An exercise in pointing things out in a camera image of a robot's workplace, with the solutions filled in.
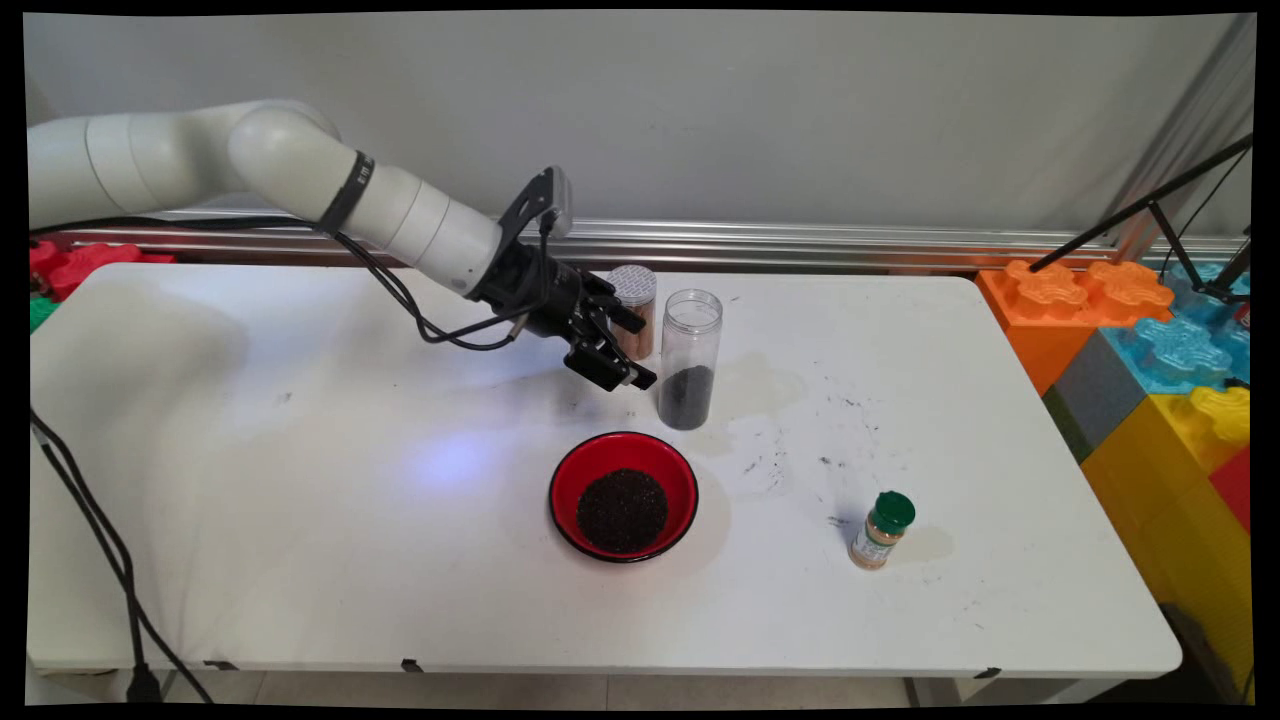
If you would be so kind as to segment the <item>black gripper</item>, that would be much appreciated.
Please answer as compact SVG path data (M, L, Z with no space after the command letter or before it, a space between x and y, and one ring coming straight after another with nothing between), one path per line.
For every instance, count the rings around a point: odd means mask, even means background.
M513 240L497 251L470 299L493 313L479 324L481 329L522 322L538 337L566 340L564 366L607 392L620 386L649 389L657 382L657 374L631 360L611 332L614 327L628 334L646 332L646 272L599 275Z

